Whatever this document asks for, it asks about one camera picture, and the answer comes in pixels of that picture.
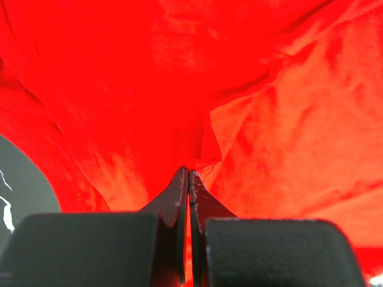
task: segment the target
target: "orange-red textile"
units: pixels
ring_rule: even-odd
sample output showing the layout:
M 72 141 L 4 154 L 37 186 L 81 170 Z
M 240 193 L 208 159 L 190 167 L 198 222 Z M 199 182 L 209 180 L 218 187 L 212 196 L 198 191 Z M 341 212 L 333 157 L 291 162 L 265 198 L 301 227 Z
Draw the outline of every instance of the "orange-red textile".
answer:
M 383 248 L 382 4 L 1 0 L 0 134 L 64 212 L 137 210 L 186 165 L 238 216 Z

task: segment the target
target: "red cloth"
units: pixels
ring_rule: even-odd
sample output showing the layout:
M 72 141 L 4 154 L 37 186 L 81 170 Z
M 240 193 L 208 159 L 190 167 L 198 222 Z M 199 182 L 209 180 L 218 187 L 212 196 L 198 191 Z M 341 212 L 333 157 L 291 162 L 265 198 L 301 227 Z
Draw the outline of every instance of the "red cloth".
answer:
M 186 165 L 238 216 L 383 248 L 382 1 L 0 4 L 0 134 L 64 212 L 137 210 Z

